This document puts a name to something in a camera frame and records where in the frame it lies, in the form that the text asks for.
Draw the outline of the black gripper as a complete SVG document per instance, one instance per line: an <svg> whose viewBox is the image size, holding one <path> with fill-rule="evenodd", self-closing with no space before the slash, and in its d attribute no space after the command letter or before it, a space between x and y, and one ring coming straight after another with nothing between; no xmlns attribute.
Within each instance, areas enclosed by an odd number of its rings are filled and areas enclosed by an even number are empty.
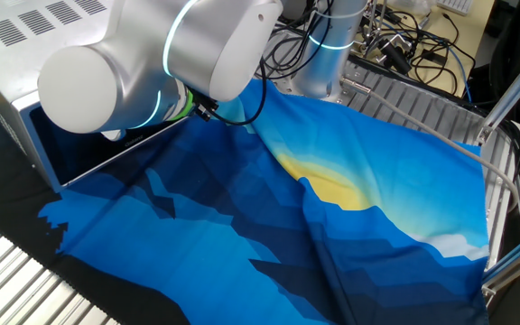
<svg viewBox="0 0 520 325"><path fill-rule="evenodd" d="M218 109L218 102L206 95L199 93L195 89L191 89L193 109L192 113L199 116L204 121L209 121Z"/></svg>

